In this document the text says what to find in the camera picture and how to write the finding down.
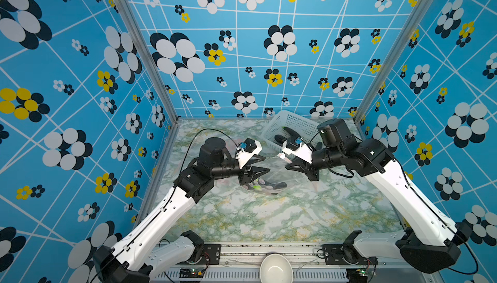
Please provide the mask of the dark purple eggplant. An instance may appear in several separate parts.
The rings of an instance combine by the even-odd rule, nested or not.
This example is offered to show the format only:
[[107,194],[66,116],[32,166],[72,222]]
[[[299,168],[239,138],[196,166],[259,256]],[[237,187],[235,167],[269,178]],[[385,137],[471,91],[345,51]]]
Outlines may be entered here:
[[269,195],[278,195],[281,192],[284,192],[288,188],[286,182],[280,183],[259,183],[256,185],[252,185],[252,189],[259,193],[265,193]]

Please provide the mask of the clear pink-dotted zip bag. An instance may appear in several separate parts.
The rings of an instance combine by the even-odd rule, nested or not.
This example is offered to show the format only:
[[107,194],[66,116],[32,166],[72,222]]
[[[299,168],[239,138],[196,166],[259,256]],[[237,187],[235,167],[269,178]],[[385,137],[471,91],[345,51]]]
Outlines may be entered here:
[[[272,156],[270,158],[267,158],[265,161],[257,163],[255,167],[265,167],[269,168],[271,171],[261,176],[254,182],[248,185],[238,186],[238,188],[243,189],[244,191],[247,191],[248,193],[251,194],[259,194],[266,196],[289,196],[291,193],[298,191],[299,189],[303,188],[306,183],[308,183],[308,179],[304,174],[294,171],[289,171],[286,169],[286,165],[289,163],[291,163],[291,161],[284,161],[280,159],[278,156]],[[265,183],[265,182],[269,183],[286,182],[288,188],[284,192],[279,193],[278,195],[259,193],[252,189],[252,185]]]

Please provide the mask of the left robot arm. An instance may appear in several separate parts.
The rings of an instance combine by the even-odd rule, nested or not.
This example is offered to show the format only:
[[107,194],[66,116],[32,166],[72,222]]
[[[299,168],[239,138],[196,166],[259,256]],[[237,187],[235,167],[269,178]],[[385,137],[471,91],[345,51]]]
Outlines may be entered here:
[[112,247],[102,246],[93,255],[95,275],[91,282],[150,282],[160,273],[180,262],[197,262],[204,246],[193,231],[184,232],[177,240],[158,248],[167,231],[198,204],[216,180],[237,177],[247,185],[270,170],[256,164],[261,143],[248,138],[234,154],[221,138],[208,138],[194,158],[174,180],[172,188],[151,213],[127,236]]

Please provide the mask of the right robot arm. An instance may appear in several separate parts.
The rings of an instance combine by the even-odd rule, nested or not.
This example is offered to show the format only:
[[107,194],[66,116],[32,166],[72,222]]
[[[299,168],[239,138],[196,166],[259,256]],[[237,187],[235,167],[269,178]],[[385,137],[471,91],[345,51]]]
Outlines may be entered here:
[[467,245],[471,237],[469,223],[456,223],[443,214],[380,141],[358,139],[340,119],[321,123],[317,130],[323,143],[319,150],[296,135],[282,143],[282,151],[294,157],[286,169],[316,182],[321,170],[343,166],[373,184],[408,223],[407,228],[390,233],[352,232],[342,245],[345,261],[356,264],[361,258],[395,258],[422,273],[450,270],[461,255],[461,245]]

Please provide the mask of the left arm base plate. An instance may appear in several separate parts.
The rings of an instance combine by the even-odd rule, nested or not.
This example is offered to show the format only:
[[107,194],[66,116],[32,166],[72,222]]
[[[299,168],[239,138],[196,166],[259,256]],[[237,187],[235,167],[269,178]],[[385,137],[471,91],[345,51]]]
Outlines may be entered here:
[[221,244],[203,244],[200,248],[195,248],[189,260],[178,262],[180,265],[218,265],[221,257]]

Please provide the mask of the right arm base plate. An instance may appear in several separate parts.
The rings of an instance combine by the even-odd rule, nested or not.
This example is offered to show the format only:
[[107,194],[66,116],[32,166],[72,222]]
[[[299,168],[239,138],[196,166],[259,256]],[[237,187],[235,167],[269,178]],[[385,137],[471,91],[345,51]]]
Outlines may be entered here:
[[344,244],[323,244],[325,263],[328,266],[376,266],[376,257],[366,258],[353,247]]

